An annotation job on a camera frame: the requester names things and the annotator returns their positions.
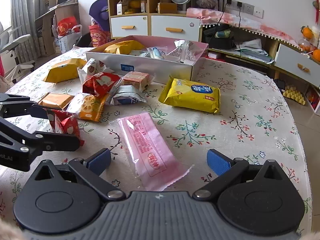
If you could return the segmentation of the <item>small red candy packet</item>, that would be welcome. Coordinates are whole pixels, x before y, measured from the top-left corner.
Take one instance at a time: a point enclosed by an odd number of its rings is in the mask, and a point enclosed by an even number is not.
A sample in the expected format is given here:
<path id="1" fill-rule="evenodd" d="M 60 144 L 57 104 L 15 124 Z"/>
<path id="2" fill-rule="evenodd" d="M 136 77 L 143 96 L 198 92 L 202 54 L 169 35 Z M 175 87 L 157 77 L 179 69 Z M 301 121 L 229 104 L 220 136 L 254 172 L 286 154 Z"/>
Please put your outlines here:
<path id="1" fill-rule="evenodd" d="M 47 109 L 47 116 L 54 133 L 76 136 L 83 146 L 85 141 L 80 137 L 80 129 L 76 115 L 63 110 Z"/>

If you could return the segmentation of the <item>long golden wafer bar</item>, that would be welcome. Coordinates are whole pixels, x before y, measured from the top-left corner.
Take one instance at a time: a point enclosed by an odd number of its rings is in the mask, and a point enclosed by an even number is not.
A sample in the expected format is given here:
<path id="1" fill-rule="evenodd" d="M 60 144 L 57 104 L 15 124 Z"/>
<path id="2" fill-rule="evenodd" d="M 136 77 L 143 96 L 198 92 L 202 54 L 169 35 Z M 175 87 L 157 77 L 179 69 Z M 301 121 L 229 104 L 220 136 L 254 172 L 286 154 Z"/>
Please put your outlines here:
<path id="1" fill-rule="evenodd" d="M 47 93 L 38 102 L 38 104 L 44 107 L 51 107 L 55 109 L 65 109 L 73 98 L 74 96 L 69 94 Z"/>

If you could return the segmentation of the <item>jam biscuit packet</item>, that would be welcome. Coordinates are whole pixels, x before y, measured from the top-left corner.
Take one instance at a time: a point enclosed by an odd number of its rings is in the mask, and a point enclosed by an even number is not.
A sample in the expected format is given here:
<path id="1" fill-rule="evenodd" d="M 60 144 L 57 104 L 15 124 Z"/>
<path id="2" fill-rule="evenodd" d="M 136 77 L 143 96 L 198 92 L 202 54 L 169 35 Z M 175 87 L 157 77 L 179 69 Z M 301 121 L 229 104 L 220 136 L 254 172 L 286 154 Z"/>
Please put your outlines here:
<path id="1" fill-rule="evenodd" d="M 87 93 L 77 93 L 68 104 L 66 111 L 78 119 L 99 122 L 108 94 L 98 97 Z"/>

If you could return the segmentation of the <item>pink cracker pack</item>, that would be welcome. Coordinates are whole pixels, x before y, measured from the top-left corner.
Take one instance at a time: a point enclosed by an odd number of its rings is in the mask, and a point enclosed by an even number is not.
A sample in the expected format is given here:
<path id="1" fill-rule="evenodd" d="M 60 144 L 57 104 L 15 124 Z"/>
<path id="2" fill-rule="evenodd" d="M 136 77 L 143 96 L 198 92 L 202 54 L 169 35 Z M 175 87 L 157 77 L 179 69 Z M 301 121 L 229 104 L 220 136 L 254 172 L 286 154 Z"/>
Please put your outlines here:
<path id="1" fill-rule="evenodd" d="M 137 181 L 134 190 L 182 191 L 178 183 L 190 173 L 193 165 L 177 159 L 150 113 L 117 118 L 110 124 L 119 128 L 124 151 Z"/>

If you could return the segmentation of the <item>white office chair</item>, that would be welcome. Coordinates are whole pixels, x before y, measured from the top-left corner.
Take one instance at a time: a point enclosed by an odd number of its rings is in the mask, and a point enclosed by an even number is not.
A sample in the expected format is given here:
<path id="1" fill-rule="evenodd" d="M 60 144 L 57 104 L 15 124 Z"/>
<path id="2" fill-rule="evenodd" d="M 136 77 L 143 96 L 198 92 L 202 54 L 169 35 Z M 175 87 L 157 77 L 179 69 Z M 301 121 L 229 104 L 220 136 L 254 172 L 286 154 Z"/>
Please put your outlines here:
<path id="1" fill-rule="evenodd" d="M 20 27 L 21 26 L 13 28 L 12 26 L 10 26 L 7 29 L 4 29 L 3 25 L 1 24 L 1 53 L 7 51 L 8 53 L 11 53 L 11 57 L 15 57 L 16 66 L 12 68 L 12 70 L 8 74 L 5 74 L 6 80 L 11 81 L 13 84 L 16 84 L 25 75 L 28 75 L 35 70 L 34 60 L 28 61 L 26 63 L 20 63 L 16 54 L 16 48 L 24 42 L 29 41 L 31 39 L 31 35 L 22 35 L 12 41 L 9 41 L 10 35 L 17 31 Z"/>

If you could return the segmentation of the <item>large yellow snack pack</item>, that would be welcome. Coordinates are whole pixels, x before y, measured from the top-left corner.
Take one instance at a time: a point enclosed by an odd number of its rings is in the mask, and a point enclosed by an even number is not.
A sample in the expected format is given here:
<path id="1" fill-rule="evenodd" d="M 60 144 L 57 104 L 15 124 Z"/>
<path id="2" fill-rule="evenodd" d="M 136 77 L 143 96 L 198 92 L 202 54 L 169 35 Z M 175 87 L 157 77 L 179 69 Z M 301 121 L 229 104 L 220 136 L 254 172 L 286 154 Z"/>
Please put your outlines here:
<path id="1" fill-rule="evenodd" d="M 59 83 L 62 81 L 68 81 L 79 77 L 78 68 L 82 69 L 87 61 L 83 59 L 68 59 L 60 63 L 54 64 L 47 76 L 44 78 L 44 82 Z"/>

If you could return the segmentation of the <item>red snack bag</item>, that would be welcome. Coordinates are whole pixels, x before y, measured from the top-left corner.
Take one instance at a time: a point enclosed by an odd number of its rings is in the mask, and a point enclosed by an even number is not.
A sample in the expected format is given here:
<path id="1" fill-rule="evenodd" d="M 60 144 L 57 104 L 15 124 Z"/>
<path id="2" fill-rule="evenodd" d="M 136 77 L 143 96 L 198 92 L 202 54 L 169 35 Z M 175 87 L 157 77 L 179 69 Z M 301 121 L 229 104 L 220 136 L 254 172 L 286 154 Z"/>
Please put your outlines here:
<path id="1" fill-rule="evenodd" d="M 82 85 L 82 92 L 96 97 L 105 96 L 111 88 L 120 80 L 116 74 L 99 72 L 89 77 Z"/>

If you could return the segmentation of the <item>yellow blue-label snack pack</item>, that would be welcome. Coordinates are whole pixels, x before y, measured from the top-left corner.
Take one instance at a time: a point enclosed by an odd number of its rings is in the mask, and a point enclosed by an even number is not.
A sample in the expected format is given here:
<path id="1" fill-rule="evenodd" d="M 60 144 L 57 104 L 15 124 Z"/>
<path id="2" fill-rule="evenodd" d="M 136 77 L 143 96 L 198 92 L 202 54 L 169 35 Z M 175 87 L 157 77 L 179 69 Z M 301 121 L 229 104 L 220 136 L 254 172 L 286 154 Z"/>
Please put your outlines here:
<path id="1" fill-rule="evenodd" d="M 204 83 L 169 77 L 162 90 L 160 103 L 193 109 L 206 113 L 219 113 L 221 106 L 220 89 Z"/>

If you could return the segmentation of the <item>white triangular snack bag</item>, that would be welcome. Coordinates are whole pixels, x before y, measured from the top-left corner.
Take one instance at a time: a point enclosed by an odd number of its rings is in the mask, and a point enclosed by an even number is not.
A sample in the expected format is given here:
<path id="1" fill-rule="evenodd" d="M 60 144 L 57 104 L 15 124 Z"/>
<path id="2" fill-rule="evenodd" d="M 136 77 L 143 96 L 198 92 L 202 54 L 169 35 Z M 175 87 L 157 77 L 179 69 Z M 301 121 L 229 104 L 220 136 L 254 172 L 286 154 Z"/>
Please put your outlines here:
<path id="1" fill-rule="evenodd" d="M 103 62 L 95 60 L 93 58 L 89 59 L 87 63 L 82 67 L 77 68 L 80 83 L 83 85 L 84 82 L 91 76 L 102 73 L 113 73 L 114 71 L 108 68 Z"/>

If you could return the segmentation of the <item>clear wrapped brown biscuits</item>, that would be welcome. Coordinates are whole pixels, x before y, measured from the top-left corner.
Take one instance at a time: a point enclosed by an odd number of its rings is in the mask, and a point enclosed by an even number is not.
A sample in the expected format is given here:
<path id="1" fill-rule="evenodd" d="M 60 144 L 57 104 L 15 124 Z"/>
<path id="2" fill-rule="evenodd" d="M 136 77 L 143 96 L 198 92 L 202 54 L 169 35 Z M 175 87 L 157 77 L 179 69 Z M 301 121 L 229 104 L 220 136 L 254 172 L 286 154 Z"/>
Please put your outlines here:
<path id="1" fill-rule="evenodd" d="M 121 85 L 132 85 L 141 92 L 144 91 L 154 80 L 154 77 L 148 73 L 128 72 L 121 79 Z"/>

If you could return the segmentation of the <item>pink silver cardboard box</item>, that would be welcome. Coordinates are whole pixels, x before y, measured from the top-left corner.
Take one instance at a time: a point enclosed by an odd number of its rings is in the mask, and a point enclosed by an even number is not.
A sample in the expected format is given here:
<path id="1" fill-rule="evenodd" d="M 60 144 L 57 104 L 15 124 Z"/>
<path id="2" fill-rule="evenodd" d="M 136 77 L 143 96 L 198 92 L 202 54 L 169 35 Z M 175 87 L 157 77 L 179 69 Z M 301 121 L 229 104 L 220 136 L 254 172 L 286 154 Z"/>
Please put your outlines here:
<path id="1" fill-rule="evenodd" d="M 130 35 L 86 53 L 87 59 L 101 61 L 107 68 L 151 74 L 154 81 L 166 83 L 169 76 L 195 80 L 208 54 L 208 44 L 154 36 Z"/>

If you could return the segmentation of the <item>white triangular bag in box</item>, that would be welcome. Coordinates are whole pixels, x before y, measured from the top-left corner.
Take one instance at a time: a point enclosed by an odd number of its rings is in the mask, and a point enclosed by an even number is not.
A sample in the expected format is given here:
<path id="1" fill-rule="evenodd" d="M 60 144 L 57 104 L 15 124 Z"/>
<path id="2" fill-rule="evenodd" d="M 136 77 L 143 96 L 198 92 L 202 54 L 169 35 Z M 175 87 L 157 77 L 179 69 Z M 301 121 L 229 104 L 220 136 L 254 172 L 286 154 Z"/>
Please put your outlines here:
<path id="1" fill-rule="evenodd" d="M 175 40 L 175 48 L 168 52 L 166 59 L 183 64 L 193 65 L 205 52 L 195 42 L 189 40 Z"/>

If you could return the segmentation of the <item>purple plush toy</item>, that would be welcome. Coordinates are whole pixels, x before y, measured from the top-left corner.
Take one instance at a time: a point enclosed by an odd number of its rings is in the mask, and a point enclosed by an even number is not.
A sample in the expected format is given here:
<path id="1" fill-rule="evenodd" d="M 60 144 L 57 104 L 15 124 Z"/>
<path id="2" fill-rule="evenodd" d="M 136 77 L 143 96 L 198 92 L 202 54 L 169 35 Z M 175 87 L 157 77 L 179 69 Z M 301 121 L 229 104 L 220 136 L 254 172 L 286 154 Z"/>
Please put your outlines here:
<path id="1" fill-rule="evenodd" d="M 107 0 L 96 0 L 89 9 L 89 15 L 95 20 L 103 31 L 110 31 Z"/>

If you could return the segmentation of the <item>pale wafer packs in box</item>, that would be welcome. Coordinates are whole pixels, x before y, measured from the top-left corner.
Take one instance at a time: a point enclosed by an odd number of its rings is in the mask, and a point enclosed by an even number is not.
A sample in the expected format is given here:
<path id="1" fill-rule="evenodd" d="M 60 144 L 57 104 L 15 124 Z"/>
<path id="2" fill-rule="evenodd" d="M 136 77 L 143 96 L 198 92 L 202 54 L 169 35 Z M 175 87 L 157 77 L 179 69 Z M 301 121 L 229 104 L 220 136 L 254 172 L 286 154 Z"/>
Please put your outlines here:
<path id="1" fill-rule="evenodd" d="M 167 47 L 149 47 L 142 50 L 132 50 L 129 55 L 164 60 L 167 51 Z"/>

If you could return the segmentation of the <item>white drawer cabinet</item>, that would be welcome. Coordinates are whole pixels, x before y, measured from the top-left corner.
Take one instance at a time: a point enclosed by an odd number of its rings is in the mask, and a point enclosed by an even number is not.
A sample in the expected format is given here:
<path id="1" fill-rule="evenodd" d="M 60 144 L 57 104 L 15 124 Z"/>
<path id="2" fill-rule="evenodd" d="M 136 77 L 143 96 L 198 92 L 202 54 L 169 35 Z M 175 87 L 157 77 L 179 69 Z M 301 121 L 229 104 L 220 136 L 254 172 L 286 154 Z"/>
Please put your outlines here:
<path id="1" fill-rule="evenodd" d="M 175 38 L 177 40 L 198 41 L 200 20 L 182 16 L 151 16 L 151 35 Z"/>

